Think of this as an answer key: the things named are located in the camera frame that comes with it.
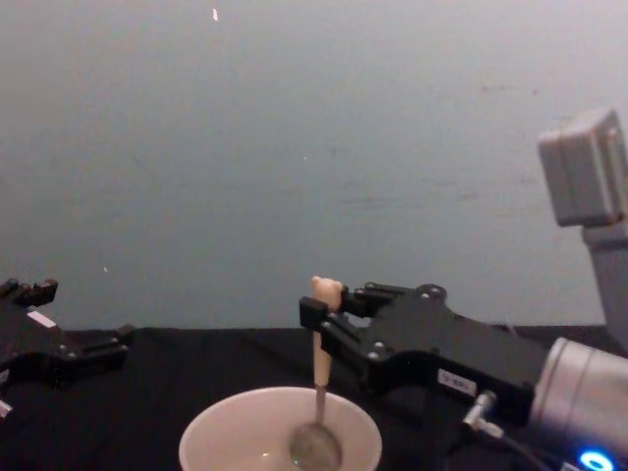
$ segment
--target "gray wall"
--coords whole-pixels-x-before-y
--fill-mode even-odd
[[[592,106],[628,117],[627,12],[5,0],[0,275],[57,278],[46,312],[71,328],[294,326],[313,274],[599,322],[536,136]]]

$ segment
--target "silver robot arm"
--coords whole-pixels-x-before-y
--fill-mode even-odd
[[[628,165],[611,109],[544,133],[539,151],[556,221],[582,226],[609,333],[628,351]],[[587,469],[628,468],[628,360],[560,339],[536,387],[530,429]]]

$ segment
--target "spoon bowl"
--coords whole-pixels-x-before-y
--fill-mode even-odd
[[[290,458],[303,471],[338,471],[342,448],[324,425],[316,422],[298,427],[288,444]]]

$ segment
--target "bowl rim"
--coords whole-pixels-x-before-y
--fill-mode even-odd
[[[187,457],[183,454],[184,447],[187,441],[189,440],[190,435],[192,434],[192,432],[198,425],[198,423],[201,422],[205,416],[211,414],[214,410],[218,409],[221,406],[224,406],[228,403],[235,402],[241,399],[243,396],[260,395],[264,393],[277,392],[277,391],[295,391],[297,393],[312,393],[312,394],[315,393],[315,390],[313,388],[279,386],[279,387],[259,388],[257,390],[239,392],[237,394],[227,396],[224,399],[219,400],[218,402],[214,402],[212,405],[208,406],[202,412],[200,412],[196,417],[194,417],[194,419],[187,425],[187,427],[185,428],[185,431],[183,432],[183,435],[179,442],[179,463],[182,469],[183,470],[189,469],[189,463],[187,461]],[[360,407],[356,403],[351,402],[350,400],[340,395],[334,394],[332,392],[328,392],[327,395],[329,397],[332,397],[334,400],[343,403],[345,406],[352,408],[355,412],[357,412],[359,416],[362,417],[362,419],[364,419],[365,426],[368,426],[368,428],[372,432],[372,436],[376,439],[375,449],[374,449],[376,452],[374,453],[373,459],[369,463],[369,466],[367,470],[365,471],[375,471],[377,469],[377,465],[380,462],[380,459],[382,458],[382,434],[380,434],[380,429],[378,428],[377,424],[375,423],[373,418],[369,414],[367,414],[366,411],[362,409],[362,407]]]

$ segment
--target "cable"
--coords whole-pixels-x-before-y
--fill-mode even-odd
[[[501,437],[500,442],[506,445],[508,448],[512,449],[519,453],[522,457],[527,459],[530,464],[534,465],[539,471],[553,471],[549,466],[547,466],[537,455],[535,455],[528,447],[524,446],[520,442],[513,440],[508,435],[504,434]]]

